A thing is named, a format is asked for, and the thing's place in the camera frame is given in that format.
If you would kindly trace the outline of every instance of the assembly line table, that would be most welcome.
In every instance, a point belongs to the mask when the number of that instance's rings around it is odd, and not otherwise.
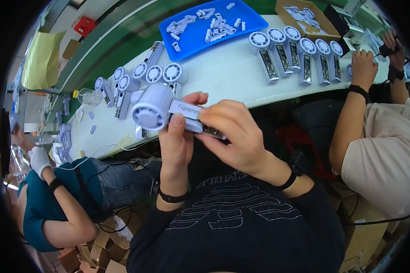
[[[269,28],[283,29],[285,26],[278,15],[262,15],[262,17],[268,22]],[[320,86],[316,66],[313,66],[311,86],[299,85],[297,74],[269,85],[258,57],[249,51],[249,46],[251,45],[247,41],[247,36],[234,37],[178,62],[189,76],[188,82],[182,86],[182,96],[202,91],[209,94],[208,103],[204,106],[213,105],[222,99],[230,99],[243,102],[251,108],[308,94],[345,89],[351,83],[351,79],[342,72],[341,83]],[[371,50],[367,44],[363,44],[362,48]],[[138,63],[143,61],[147,52],[148,50],[142,52],[124,64],[124,67],[127,70],[133,70]],[[172,62],[164,50],[157,64],[164,68],[169,63]],[[350,63],[350,58],[341,58],[342,71]],[[388,62],[379,63],[374,83],[384,82],[387,79],[388,69]],[[114,90],[115,83],[112,82],[111,89]],[[72,160],[80,158],[80,151],[83,151],[85,156],[101,159],[122,151],[118,145],[110,145],[94,154],[103,145],[119,143],[123,148],[129,149],[158,137],[158,132],[155,131],[149,132],[147,139],[135,139],[135,122],[130,113],[131,106],[124,120],[116,119],[114,117],[115,108],[106,107],[103,101],[98,106],[82,104],[81,108],[84,112],[82,120],[77,121],[73,116],[69,121],[72,124],[72,146],[69,151]],[[93,120],[89,118],[89,111],[94,114]],[[96,130],[90,134],[93,125],[96,125]]]

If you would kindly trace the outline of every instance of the white glove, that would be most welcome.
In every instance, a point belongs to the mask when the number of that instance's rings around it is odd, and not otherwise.
[[[29,151],[29,158],[31,159],[32,169],[38,174],[41,179],[45,181],[45,179],[41,175],[44,168],[50,167],[53,169],[50,164],[50,159],[47,155],[47,152],[44,150],[44,148],[35,146],[32,148],[32,150]]]

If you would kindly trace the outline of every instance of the yellow paper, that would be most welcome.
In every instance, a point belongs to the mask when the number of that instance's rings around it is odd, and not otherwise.
[[[59,45],[65,35],[37,32],[27,52],[21,84],[29,90],[52,87],[58,82]]]

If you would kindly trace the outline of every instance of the wrist strap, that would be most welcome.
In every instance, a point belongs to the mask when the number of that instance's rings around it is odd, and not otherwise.
[[[59,179],[59,178],[55,178],[55,180],[53,180],[51,183],[50,183],[50,185],[49,185],[49,188],[50,188],[50,190],[51,190],[51,193],[54,193],[55,192],[55,189],[57,188],[57,187],[59,187],[59,186],[62,186],[63,184],[62,184],[62,182],[61,182],[61,180]]]
[[[349,91],[355,92],[355,93],[359,93],[360,95],[362,95],[363,97],[365,97],[365,101],[366,101],[366,105],[368,105],[369,103],[369,94],[361,87],[359,87],[358,85],[350,85],[348,87]]]
[[[292,171],[292,174],[290,175],[289,180],[287,180],[287,182],[285,182],[284,185],[282,185],[282,186],[277,186],[277,187],[275,187],[275,188],[276,188],[277,190],[285,190],[285,189],[287,189],[288,187],[290,187],[290,186],[293,184],[293,182],[295,182],[296,177],[297,177],[296,173]]]
[[[170,195],[167,195],[167,194],[163,194],[163,193],[161,192],[161,188],[158,188],[158,194],[159,194],[159,195],[161,196],[161,198],[162,198],[164,201],[166,201],[167,203],[180,203],[180,202],[184,202],[184,201],[188,198],[188,196],[189,196],[188,190],[187,190],[187,192],[186,192],[184,195],[173,197],[173,196],[170,196]]]

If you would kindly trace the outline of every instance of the teal shirt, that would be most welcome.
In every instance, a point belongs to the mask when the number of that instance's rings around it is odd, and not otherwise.
[[[83,161],[85,158],[75,160],[75,163]],[[60,167],[71,169],[71,163],[65,163]],[[93,195],[96,202],[102,204],[102,189],[97,175],[97,168],[87,160],[79,167],[83,181],[85,181],[88,191]],[[97,210],[92,208],[80,190],[74,170],[54,169],[55,176],[61,180],[64,187],[79,202],[90,218],[96,215]],[[51,192],[48,184],[39,178],[35,171],[30,171],[24,182],[18,189],[20,195],[21,188],[27,183],[27,203],[23,220],[23,235],[27,242],[39,252],[52,252],[58,249],[53,247],[44,237],[41,227],[45,220],[67,221],[67,217],[61,206]]]

